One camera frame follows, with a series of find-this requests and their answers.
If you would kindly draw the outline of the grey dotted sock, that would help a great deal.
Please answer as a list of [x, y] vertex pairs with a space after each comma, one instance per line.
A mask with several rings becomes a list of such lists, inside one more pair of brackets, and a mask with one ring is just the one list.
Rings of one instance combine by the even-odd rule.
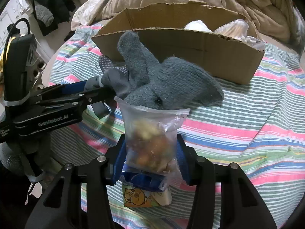
[[121, 99], [130, 94], [129, 71], [124, 62], [116, 63], [118, 65], [115, 66], [107, 56], [102, 55], [99, 57], [98, 63], [103, 75], [88, 79], [84, 86], [85, 91], [109, 86]]

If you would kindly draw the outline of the white floral quilt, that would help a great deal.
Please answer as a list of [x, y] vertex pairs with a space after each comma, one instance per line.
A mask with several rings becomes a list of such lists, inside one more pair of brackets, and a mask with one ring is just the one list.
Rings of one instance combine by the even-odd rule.
[[71, 31], [82, 26], [88, 26], [94, 21], [97, 16], [98, 10], [105, 0], [88, 0], [81, 5], [74, 13], [71, 20]]

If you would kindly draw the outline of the striped colourful towel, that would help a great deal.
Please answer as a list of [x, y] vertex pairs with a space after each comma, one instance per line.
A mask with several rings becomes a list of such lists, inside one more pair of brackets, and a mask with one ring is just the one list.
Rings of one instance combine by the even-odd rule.
[[[50, 85], [102, 75], [101, 52], [91, 40], [100, 28], [78, 29], [64, 43], [55, 55]], [[295, 54], [265, 46], [249, 85], [218, 79], [225, 95], [222, 105], [190, 103], [190, 115], [178, 132], [199, 156], [216, 164], [239, 164], [281, 228], [304, 195], [304, 72]], [[87, 164], [115, 146], [122, 133], [119, 108], [99, 120], [88, 106], [80, 123], [52, 132], [52, 158], [62, 165]], [[113, 220], [124, 228], [186, 228], [195, 187], [182, 181], [170, 189], [170, 206], [128, 208], [121, 182], [107, 186]]]

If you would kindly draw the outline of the cartoon bear packet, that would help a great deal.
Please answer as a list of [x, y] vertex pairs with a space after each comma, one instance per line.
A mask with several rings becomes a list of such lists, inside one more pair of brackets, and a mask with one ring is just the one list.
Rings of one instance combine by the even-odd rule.
[[172, 194], [169, 188], [164, 192], [152, 192], [131, 185], [122, 185], [125, 207], [158, 207], [172, 203]]

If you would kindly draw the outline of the blue tissue packet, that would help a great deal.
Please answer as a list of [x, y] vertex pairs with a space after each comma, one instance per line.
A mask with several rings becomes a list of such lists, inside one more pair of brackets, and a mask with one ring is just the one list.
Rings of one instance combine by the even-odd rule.
[[140, 171], [127, 165], [123, 166], [120, 181], [150, 192], [164, 192], [169, 186], [166, 176]]

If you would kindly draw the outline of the grey knitted glove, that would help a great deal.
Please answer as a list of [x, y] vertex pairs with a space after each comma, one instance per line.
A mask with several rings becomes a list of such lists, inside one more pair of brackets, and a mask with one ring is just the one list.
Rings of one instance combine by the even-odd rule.
[[128, 104], [175, 110], [191, 101], [214, 106], [224, 100], [219, 82], [203, 68], [178, 57], [159, 62], [133, 31], [120, 37], [117, 49], [129, 71]]

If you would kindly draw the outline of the brown cardboard box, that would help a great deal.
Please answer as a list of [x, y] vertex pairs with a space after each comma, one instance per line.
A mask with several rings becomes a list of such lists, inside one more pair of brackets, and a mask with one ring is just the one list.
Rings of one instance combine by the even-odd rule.
[[[215, 77], [248, 84], [265, 51], [214, 33], [220, 26], [237, 19], [247, 20], [237, 12], [195, 1], [150, 4], [123, 10], [92, 40], [112, 61], [123, 61], [117, 50], [118, 41], [124, 32], [134, 31], [160, 62], [175, 56], [201, 66]], [[189, 22], [197, 20], [203, 21], [212, 32], [184, 30]]]

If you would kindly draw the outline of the clear snack zip bag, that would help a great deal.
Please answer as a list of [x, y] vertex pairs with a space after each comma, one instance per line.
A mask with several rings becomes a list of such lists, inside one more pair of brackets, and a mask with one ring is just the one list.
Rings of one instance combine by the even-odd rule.
[[177, 133], [190, 109], [157, 110], [134, 106], [116, 97], [125, 127], [126, 165], [164, 175], [169, 181], [178, 171]]

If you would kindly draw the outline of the cotton swab bag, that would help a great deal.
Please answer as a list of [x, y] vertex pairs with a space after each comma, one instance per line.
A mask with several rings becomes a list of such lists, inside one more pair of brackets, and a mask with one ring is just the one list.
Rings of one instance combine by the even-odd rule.
[[255, 48], [259, 51], [264, 51], [264, 42], [255, 37], [249, 36], [248, 29], [249, 26], [246, 21], [242, 19], [237, 19], [227, 24], [224, 24], [223, 26], [220, 26], [219, 28], [214, 30], [214, 33], [234, 38], [251, 46], [252, 48]]

